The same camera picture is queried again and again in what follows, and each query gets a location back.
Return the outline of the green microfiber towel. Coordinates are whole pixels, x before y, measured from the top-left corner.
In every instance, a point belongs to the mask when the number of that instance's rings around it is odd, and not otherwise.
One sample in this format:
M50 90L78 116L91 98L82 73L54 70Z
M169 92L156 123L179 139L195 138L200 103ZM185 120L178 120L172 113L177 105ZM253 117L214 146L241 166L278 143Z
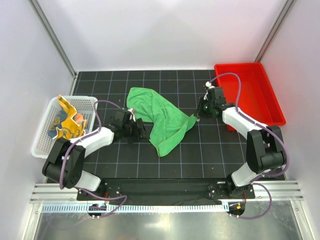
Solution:
M179 145L197 121L194 115L185 114L169 100L149 88L132 87L126 105L127 108L135 110L136 119L153 124L149 141L160 158L168 155Z

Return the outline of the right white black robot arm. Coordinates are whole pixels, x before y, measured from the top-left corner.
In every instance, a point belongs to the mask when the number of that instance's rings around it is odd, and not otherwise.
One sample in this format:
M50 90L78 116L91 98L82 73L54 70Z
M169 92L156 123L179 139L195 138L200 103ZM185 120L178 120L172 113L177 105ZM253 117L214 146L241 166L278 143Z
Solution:
M268 126L244 113L236 104L228 103L221 87L205 87L195 116L219 118L246 139L245 163L225 180L224 193L228 198L239 198L255 180L270 176L271 171L282 167L285 172L290 163L278 126Z

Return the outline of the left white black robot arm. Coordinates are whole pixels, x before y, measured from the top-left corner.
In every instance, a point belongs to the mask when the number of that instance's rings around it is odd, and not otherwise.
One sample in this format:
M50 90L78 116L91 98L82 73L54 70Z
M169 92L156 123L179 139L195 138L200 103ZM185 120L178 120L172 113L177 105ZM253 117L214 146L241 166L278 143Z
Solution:
M58 138L43 165L42 174L58 183L61 189L85 189L94 200L101 200L106 188L101 185L100 177L83 170L85 158L122 138L134 142L149 138L143 120L136 118L132 108L118 109L106 126L99 126L85 136L70 140Z

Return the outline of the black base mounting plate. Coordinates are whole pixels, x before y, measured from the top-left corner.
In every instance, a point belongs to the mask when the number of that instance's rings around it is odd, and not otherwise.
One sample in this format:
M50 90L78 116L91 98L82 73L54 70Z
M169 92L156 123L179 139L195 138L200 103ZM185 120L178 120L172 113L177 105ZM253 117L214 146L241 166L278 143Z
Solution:
M252 185L237 188L224 178L104 178L94 193L126 195L125 204L133 206L200 206L255 198Z

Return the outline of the red plastic bin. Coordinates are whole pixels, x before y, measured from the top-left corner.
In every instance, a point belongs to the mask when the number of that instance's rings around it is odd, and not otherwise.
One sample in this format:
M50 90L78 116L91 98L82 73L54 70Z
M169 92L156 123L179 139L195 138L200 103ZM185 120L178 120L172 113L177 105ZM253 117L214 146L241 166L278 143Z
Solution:
M237 74L241 80L239 108L252 118L269 126L283 126L285 117L269 81L259 62L221 63L214 66L215 74Z

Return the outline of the white perforated plastic basket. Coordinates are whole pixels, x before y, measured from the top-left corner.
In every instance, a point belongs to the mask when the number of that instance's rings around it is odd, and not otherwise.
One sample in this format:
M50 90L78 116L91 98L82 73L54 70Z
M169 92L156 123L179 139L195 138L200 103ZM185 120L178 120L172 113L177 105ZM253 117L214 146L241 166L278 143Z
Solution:
M54 97L49 102L31 148L33 157L46 159L58 138L78 138L93 130L96 119L92 96Z

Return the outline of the orange towel in basket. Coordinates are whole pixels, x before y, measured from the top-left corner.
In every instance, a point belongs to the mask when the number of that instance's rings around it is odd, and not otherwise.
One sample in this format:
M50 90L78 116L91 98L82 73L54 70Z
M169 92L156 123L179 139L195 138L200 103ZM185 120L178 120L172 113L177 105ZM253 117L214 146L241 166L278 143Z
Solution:
M84 121L84 117L83 117L82 114L77 113L77 114L73 117L73 120L74 120L78 125L80 125L80 124Z

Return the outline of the yellow patterned towel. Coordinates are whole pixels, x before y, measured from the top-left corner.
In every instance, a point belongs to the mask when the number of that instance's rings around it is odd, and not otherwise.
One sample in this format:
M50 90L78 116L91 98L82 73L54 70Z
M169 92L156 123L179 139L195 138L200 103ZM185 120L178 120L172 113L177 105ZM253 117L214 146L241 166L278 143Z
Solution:
M78 138L86 134L87 120L77 124L73 117L78 113L76 108L70 104L62 95L57 97L60 110L53 118L47 130L48 136L55 140L64 138L67 140Z

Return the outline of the aluminium frame rail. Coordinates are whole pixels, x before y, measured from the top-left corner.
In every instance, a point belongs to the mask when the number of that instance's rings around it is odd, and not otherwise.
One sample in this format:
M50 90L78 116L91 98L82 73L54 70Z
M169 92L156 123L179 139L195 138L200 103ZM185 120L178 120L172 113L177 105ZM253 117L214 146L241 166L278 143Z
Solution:
M258 181L227 194L224 181L209 179L108 179L95 198L80 189L36 184L30 203L40 213L206 213L243 211L249 202L302 201L294 180Z

